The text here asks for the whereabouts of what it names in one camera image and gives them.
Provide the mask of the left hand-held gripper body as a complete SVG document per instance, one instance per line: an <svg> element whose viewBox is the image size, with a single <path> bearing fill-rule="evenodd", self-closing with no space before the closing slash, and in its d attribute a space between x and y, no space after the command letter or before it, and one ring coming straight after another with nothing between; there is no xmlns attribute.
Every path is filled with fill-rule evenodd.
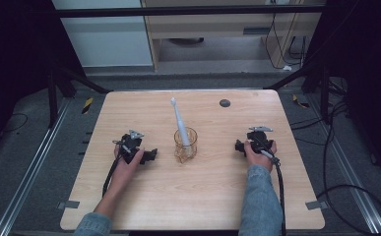
<svg viewBox="0 0 381 236"><path fill-rule="evenodd" d="M143 137L142 133L130 130L120 140L114 140L113 143L118 146L118 153L115 154L116 159L123 158L129 164L138 152Z"/></svg>

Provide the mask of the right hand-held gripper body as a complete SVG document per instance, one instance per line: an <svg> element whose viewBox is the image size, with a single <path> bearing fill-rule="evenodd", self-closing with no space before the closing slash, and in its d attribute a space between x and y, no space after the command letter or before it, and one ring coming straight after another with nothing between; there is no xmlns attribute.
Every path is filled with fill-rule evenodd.
<svg viewBox="0 0 381 236"><path fill-rule="evenodd" d="M273 141L267 138L266 133L272 132L272 128L258 126L250 127L250 132L247 134L247 139L250 140L251 148L255 153L268 153L273 154L271 147Z"/></svg>

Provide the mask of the clear glass cup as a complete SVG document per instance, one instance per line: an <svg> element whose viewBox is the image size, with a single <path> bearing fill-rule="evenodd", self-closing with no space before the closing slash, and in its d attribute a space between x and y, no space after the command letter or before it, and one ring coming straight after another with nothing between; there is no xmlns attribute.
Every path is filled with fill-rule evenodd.
<svg viewBox="0 0 381 236"><path fill-rule="evenodd" d="M198 134L197 132L187 127L186 128L187 143L183 143L181 134L179 131L174 133L175 141L175 152L174 156L176 157L179 163L185 163L190 159L193 159L197 154L197 143L198 143Z"/></svg>

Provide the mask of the white electric toothbrush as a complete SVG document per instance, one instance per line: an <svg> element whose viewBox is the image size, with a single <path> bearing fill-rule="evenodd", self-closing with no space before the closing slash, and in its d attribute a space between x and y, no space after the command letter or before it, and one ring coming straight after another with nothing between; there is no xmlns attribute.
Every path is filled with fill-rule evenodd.
<svg viewBox="0 0 381 236"><path fill-rule="evenodd" d="M181 143L182 143L182 146L183 146L184 151L185 151L185 156L190 157L191 156L190 140L189 140L188 135L187 135L187 129L186 129L184 122L181 118L181 114L179 112L179 109L178 109L178 106L176 103L176 99L173 97L170 100L170 103L174 109L174 113L175 113L175 117L176 117L176 123L177 123L177 129L179 131Z"/></svg>

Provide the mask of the person's right hand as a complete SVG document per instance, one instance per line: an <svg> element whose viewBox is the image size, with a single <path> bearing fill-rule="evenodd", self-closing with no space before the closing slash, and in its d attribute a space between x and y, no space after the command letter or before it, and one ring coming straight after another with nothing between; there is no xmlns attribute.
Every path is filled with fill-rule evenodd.
<svg viewBox="0 0 381 236"><path fill-rule="evenodd" d="M256 153L252 149L249 141L244 142L244 150L245 150L247 163L249 166L260 165L265 167L269 172L272 172L273 161L270 157L268 157L267 155L264 155L263 153Z"/></svg>

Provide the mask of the person's left hand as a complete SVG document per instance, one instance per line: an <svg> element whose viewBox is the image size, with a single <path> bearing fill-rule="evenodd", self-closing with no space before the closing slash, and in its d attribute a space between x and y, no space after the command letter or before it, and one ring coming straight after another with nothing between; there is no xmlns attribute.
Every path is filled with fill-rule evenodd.
<svg viewBox="0 0 381 236"><path fill-rule="evenodd" d="M124 192L132 180L143 154L144 151L139 149L130 163L127 163L123 157L118 160L106 192L108 195L119 197Z"/></svg>

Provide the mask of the yellow black tape strip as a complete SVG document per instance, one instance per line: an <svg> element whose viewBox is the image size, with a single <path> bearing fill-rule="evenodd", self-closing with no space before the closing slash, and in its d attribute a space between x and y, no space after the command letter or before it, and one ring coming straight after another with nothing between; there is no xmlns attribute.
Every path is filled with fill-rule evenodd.
<svg viewBox="0 0 381 236"><path fill-rule="evenodd" d="M85 105L83 106L83 109L82 109L82 114L87 114L89 112L93 101L94 101L93 97L88 97L86 99Z"/></svg>
<svg viewBox="0 0 381 236"><path fill-rule="evenodd" d="M303 108L309 108L309 102L304 94L294 94L292 100L295 104Z"/></svg>

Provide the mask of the black metal stand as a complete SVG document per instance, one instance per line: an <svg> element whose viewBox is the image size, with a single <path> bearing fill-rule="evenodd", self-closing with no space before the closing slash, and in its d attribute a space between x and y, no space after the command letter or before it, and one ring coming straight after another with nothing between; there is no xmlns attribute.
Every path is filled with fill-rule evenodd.
<svg viewBox="0 0 381 236"><path fill-rule="evenodd" d="M53 66L47 75L49 128L52 128L58 119L57 91L60 90L64 97L74 97L77 92L71 83L72 80L79 82L98 93L110 92L110 89L103 88L91 82L85 76L81 76L64 67Z"/></svg>
<svg viewBox="0 0 381 236"><path fill-rule="evenodd" d="M305 78L301 89L310 93L320 87L320 115L326 123L329 123L329 67L325 63L308 62L296 72L284 79L265 87L265 89L278 90L296 79Z"/></svg>

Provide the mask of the white cabinet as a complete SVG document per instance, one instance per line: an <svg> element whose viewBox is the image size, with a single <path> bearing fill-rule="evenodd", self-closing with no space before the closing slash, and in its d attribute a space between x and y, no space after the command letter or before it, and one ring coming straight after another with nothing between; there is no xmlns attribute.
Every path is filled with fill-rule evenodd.
<svg viewBox="0 0 381 236"><path fill-rule="evenodd" d="M52 0L57 10L141 8L140 0ZM84 68L152 66L143 17L62 18Z"/></svg>

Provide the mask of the light wooden desk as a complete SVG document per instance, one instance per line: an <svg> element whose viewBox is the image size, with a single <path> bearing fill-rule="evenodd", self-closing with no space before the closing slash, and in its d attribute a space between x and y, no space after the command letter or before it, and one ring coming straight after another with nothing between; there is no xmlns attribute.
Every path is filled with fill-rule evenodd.
<svg viewBox="0 0 381 236"><path fill-rule="evenodd" d="M184 6L262 6L314 5L326 0L140 0L146 7ZM272 65L286 62L291 41L296 37L312 37L319 23L319 13L226 14L148 16L145 18L149 38L158 44L167 38L198 38L220 36L262 37Z"/></svg>

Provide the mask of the black curtain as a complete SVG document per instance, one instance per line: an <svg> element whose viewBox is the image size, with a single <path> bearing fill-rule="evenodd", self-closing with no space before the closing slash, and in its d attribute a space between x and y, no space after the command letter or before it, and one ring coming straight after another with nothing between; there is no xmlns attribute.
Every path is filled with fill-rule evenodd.
<svg viewBox="0 0 381 236"><path fill-rule="evenodd" d="M59 65L85 74L60 19L28 15L53 8L52 0L0 0L0 134L19 99L47 87L46 55L35 47L26 22L46 40Z"/></svg>
<svg viewBox="0 0 381 236"><path fill-rule="evenodd" d="M381 0L326 0L308 57L348 82L357 126L381 161Z"/></svg>

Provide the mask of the grey table bracket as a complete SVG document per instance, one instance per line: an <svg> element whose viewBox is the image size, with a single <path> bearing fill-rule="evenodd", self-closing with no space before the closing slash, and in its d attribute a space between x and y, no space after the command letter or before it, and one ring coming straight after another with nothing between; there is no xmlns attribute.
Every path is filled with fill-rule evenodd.
<svg viewBox="0 0 381 236"><path fill-rule="evenodd" d="M308 210L317 209L317 208L326 209L328 207L328 205L325 201L323 201L323 202L319 202L319 201L307 202L305 205L306 205Z"/></svg>
<svg viewBox="0 0 381 236"><path fill-rule="evenodd" d="M66 201L66 202L59 202L57 205L58 209L65 209L65 208L78 208L80 205L80 202L77 201Z"/></svg>

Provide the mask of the aluminium floor rail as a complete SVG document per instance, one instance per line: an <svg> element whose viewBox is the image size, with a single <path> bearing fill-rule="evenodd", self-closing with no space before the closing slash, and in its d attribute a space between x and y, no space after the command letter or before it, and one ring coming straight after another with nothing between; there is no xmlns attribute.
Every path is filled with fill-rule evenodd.
<svg viewBox="0 0 381 236"><path fill-rule="evenodd" d="M337 103L333 110L329 112L329 123L326 123L320 115L320 102L313 96L308 95L309 104L311 109L316 113L321 121L321 128L327 135L326 143L324 144L324 156L323 156L323 185L324 190L320 194L320 197L324 196L327 201L327 205L332 209L333 213L344 224L354 229L356 232L366 236L381 236L381 203L370 192L363 188L361 181L357 177L356 173L350 166L350 163L342 149L338 139L336 138L334 126L332 125L333 115L342 109L345 105ZM331 156L337 161L340 171L346 181L345 184L337 184L329 187L327 185L327 154L331 153ZM340 189L347 189L351 192L354 202L357 205L368 229L360 229L349 221L347 221L334 207L331 202L330 193Z"/></svg>
<svg viewBox="0 0 381 236"><path fill-rule="evenodd" d="M25 203L32 185L41 169L43 162L46 160L49 150L60 130L60 127L66 117L67 110L71 104L71 98L63 98L61 106L58 108L57 118L54 124L47 129L35 155L20 182L16 193L6 207L6 210L0 217L0 236L8 236L21 209Z"/></svg>

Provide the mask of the black horizontal frame bar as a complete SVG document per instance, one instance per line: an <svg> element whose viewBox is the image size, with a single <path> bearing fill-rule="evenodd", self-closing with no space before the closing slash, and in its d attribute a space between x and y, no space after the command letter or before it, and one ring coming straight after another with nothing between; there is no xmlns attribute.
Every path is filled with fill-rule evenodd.
<svg viewBox="0 0 381 236"><path fill-rule="evenodd" d="M115 9L74 9L52 12L61 18L93 17L140 17L140 16L185 16L226 14L276 14L276 13L319 13L326 5L262 5L262 6L184 6Z"/></svg>

